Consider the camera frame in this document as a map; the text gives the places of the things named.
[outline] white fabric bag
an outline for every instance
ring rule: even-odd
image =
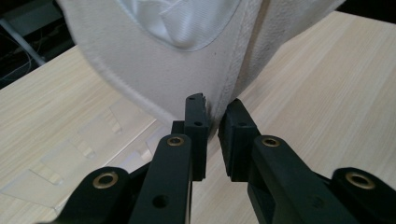
[[[96,71],[170,126],[202,92],[215,131],[226,106],[287,40],[344,0],[64,0]]]

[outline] wooden table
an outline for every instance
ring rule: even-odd
[[[334,12],[286,43],[239,98],[312,170],[357,167],[396,188],[395,25]],[[89,171],[134,169],[165,131],[70,49],[0,91],[0,223],[54,219]],[[191,223],[257,223],[217,138],[206,176],[193,186]]]

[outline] screw hole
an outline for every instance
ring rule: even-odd
[[[369,177],[356,172],[346,173],[346,180],[361,189],[374,189],[375,183]]]
[[[274,138],[269,138],[269,137],[262,139],[262,143],[268,147],[279,147],[280,146],[279,141],[275,140]]]
[[[169,204],[169,198],[166,195],[158,195],[152,200],[152,205],[156,208],[165,208]]]
[[[118,180],[119,176],[115,172],[102,173],[93,180],[92,184],[96,189],[108,189]]]

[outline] white cloth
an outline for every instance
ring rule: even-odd
[[[148,34],[178,50],[198,50],[230,21],[239,0],[119,0]]]
[[[193,0],[183,1],[194,6]],[[133,21],[126,0],[59,3],[79,48],[105,80],[168,126],[184,119],[185,98],[202,92],[214,131],[227,104],[254,80],[281,44],[343,1],[240,0],[235,12],[232,7],[225,10],[233,12],[229,21],[226,15],[216,18],[213,27],[218,28],[204,31],[205,37],[192,42],[184,42],[184,37],[171,42],[174,38],[138,25],[142,20],[136,16]],[[211,21],[190,24],[205,27]],[[170,30],[172,36],[181,35],[176,28]]]

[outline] black object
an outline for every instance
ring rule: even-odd
[[[260,223],[396,223],[396,192],[355,168],[332,180],[312,172],[282,139],[260,135],[239,100],[219,127],[227,175],[248,182]]]
[[[159,143],[151,163],[131,174],[115,167],[90,173],[51,223],[190,223],[192,180],[205,178],[205,98],[186,99],[185,121]],[[260,135],[239,100],[219,127],[227,175],[248,182],[260,223],[396,223],[396,192],[355,168],[332,179],[312,172],[282,139]]]

